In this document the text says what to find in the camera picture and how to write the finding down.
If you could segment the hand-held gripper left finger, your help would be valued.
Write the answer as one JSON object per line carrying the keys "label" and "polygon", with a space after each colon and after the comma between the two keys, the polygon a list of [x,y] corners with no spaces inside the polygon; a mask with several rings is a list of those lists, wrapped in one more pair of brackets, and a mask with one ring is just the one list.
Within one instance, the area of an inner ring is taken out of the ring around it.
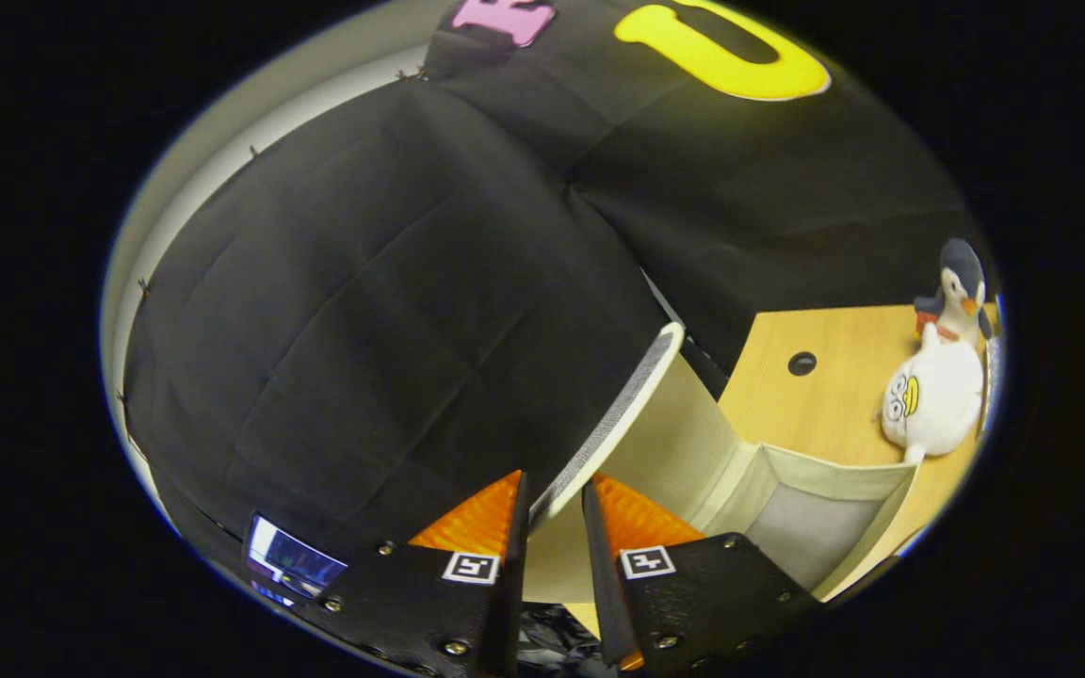
{"label": "hand-held gripper left finger", "polygon": [[408,540],[357,551],[296,623],[397,677],[513,677],[528,486],[516,469]]}

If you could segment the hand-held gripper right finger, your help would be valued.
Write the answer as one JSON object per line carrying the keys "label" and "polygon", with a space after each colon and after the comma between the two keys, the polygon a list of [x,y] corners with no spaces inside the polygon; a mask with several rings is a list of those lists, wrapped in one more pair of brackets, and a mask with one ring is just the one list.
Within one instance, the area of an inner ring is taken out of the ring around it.
{"label": "hand-held gripper right finger", "polygon": [[593,474],[580,491],[603,657],[623,677],[735,677],[824,605],[739,532],[706,535]]}

